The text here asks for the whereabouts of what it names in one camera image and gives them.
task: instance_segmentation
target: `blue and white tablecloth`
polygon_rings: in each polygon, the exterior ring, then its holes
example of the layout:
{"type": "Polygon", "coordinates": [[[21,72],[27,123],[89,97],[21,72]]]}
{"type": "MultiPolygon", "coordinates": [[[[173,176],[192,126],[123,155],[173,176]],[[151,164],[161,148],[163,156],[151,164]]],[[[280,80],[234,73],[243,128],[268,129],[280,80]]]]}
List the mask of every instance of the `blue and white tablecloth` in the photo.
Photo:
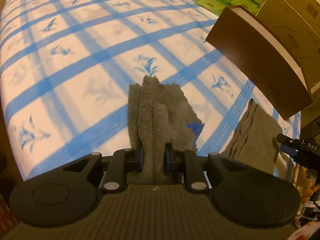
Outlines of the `blue and white tablecloth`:
{"type": "MultiPolygon", "coordinates": [[[[191,0],[6,0],[1,100],[23,179],[129,147],[128,87],[146,74],[181,86],[205,123],[199,155],[226,147],[250,98],[299,138],[300,114],[284,121],[205,42],[216,19],[191,0]]],[[[279,155],[275,175],[288,178],[292,167],[279,155]]]]}

